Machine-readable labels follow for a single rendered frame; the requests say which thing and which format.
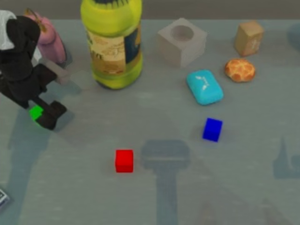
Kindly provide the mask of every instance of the pink toy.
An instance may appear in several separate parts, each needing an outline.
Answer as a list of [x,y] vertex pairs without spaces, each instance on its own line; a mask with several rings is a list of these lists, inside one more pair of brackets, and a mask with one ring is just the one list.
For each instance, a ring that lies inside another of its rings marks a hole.
[[26,17],[34,20],[41,28],[41,35],[38,40],[37,47],[42,56],[55,63],[63,63],[66,61],[66,51],[64,45],[55,27],[49,19],[41,17],[38,13],[31,9],[26,9]]

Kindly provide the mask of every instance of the circular hole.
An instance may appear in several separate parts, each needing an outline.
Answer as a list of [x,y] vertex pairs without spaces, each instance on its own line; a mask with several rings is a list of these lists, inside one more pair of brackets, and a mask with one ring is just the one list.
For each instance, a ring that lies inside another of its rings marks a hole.
[[189,41],[193,38],[194,32],[188,26],[176,26],[171,31],[171,36],[177,41]]

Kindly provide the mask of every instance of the orange patterned toy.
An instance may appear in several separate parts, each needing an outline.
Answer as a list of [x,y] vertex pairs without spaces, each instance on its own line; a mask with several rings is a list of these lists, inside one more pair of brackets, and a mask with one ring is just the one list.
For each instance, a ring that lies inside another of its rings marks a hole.
[[248,82],[255,76],[255,67],[246,59],[232,59],[226,63],[225,73],[235,82]]

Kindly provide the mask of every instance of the light blue soap bar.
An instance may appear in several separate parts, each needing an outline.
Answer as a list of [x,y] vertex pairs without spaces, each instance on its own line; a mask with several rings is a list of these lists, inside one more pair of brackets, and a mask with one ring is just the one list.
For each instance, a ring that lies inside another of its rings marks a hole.
[[209,105],[220,101],[224,94],[222,88],[209,70],[199,70],[187,76],[187,84],[196,101],[201,105]]

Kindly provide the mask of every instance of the gray wall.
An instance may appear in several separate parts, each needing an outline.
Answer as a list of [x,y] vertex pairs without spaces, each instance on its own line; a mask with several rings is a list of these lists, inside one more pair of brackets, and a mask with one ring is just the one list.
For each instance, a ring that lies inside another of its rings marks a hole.
[[[30,7],[50,19],[78,19],[81,0],[0,0],[22,14]],[[144,0],[144,19],[299,19],[300,0]]]

